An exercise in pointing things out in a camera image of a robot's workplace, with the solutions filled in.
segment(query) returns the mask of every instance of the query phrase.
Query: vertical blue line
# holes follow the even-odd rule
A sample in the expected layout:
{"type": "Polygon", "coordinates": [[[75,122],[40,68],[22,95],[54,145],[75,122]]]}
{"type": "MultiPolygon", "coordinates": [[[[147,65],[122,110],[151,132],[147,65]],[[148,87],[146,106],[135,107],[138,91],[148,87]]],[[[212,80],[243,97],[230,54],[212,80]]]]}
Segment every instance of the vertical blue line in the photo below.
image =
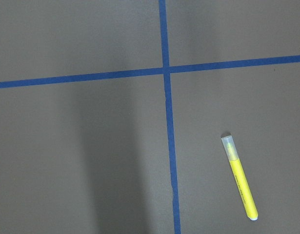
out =
{"type": "Polygon", "coordinates": [[[171,186],[173,189],[174,229],[175,229],[175,234],[181,234],[165,0],[159,0],[159,7],[160,7],[161,52],[162,52],[162,60],[163,60],[164,90],[165,90],[165,99],[166,99],[165,106],[166,106],[168,150],[169,150],[169,167],[170,167],[171,186]]]}

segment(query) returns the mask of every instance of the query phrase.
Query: translucent cap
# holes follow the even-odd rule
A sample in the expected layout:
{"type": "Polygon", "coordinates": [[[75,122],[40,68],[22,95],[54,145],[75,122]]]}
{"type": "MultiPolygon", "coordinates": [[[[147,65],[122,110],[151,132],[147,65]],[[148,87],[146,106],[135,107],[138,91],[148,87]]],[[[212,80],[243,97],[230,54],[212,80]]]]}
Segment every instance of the translucent cap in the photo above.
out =
{"type": "Polygon", "coordinates": [[[234,145],[232,136],[225,136],[221,138],[224,149],[226,150],[229,161],[235,161],[239,159],[239,155],[234,145]]]}

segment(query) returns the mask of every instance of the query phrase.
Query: horizontal blue line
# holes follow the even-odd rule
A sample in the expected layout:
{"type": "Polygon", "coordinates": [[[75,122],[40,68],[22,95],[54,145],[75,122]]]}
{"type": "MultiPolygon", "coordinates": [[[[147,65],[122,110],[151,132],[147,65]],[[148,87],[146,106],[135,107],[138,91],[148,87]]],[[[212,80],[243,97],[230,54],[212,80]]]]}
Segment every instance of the horizontal blue line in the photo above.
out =
{"type": "MultiPolygon", "coordinates": [[[[180,72],[194,72],[194,71],[205,71],[205,70],[236,68],[236,67],[251,67],[251,66],[262,66],[262,65],[294,63],[294,62],[300,62],[300,55],[172,66],[169,68],[166,67],[165,69],[169,70],[170,73],[180,73],[180,72]]],[[[64,77],[2,81],[0,82],[0,89],[21,87],[21,86],[31,86],[31,85],[88,81],[88,80],[161,75],[163,73],[164,73],[164,69],[160,67],[160,68],[148,68],[148,69],[119,71],[119,72],[73,75],[73,76],[64,76],[64,77]]]]}
{"type": "Polygon", "coordinates": [[[169,68],[169,71],[170,73],[194,72],[194,71],[205,71],[205,70],[215,70],[215,69],[235,68],[235,67],[251,67],[251,66],[262,66],[262,65],[293,63],[293,62],[300,62],[300,55],[172,66],[169,68]]]}
{"type": "Polygon", "coordinates": [[[23,79],[23,80],[0,82],[0,89],[11,88],[11,87],[21,87],[21,86],[31,86],[31,85],[88,81],[88,80],[150,76],[150,75],[159,75],[162,73],[163,73],[162,68],[148,68],[148,69],[139,69],[139,70],[128,70],[128,71],[120,71],[120,72],[105,72],[105,73],[95,73],[95,74],[86,74],[86,75],[64,76],[64,77],[23,79]]]}

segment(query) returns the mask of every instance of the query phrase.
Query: pen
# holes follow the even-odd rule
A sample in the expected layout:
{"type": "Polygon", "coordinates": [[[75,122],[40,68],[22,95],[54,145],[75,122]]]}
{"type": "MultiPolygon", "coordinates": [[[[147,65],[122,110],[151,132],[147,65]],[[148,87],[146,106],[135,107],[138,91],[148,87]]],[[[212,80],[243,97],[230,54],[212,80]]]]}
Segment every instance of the pen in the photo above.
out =
{"type": "Polygon", "coordinates": [[[242,198],[244,208],[246,211],[247,216],[250,220],[257,220],[258,219],[258,212],[249,189],[242,164],[234,145],[232,136],[225,136],[221,138],[224,149],[226,150],[230,166],[236,180],[240,196],[242,198]]]}

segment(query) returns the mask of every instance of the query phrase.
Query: blue line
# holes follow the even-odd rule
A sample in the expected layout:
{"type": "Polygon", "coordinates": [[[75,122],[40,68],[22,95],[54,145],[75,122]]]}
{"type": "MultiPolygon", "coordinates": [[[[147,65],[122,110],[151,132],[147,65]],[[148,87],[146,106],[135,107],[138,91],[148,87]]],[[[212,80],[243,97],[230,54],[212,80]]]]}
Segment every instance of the blue line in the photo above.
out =
{"type": "Polygon", "coordinates": [[[148,68],[148,69],[139,69],[139,70],[128,70],[128,71],[120,71],[120,72],[105,72],[105,73],[74,75],[74,76],[65,76],[65,77],[23,79],[23,80],[0,82],[0,89],[11,88],[11,87],[21,87],[21,86],[31,86],[31,85],[88,81],[88,80],[113,79],[113,78],[124,78],[124,77],[139,77],[139,76],[159,75],[162,73],[163,73],[162,68],[148,68]]]}
{"type": "Polygon", "coordinates": [[[173,66],[169,68],[169,72],[170,73],[194,72],[194,71],[205,71],[205,70],[215,70],[215,69],[235,68],[235,67],[251,67],[251,66],[262,66],[262,65],[294,63],[294,62],[300,62],[300,55],[173,66]]]}
{"type": "Polygon", "coordinates": [[[161,52],[162,52],[162,62],[163,62],[164,90],[165,90],[165,98],[166,98],[165,106],[166,106],[168,150],[169,150],[169,167],[170,167],[171,186],[173,189],[174,230],[175,230],[175,234],[181,234],[174,120],[173,120],[173,104],[172,104],[171,81],[170,81],[170,72],[169,72],[167,15],[166,15],[165,0],[159,0],[159,7],[160,7],[161,52]]]}

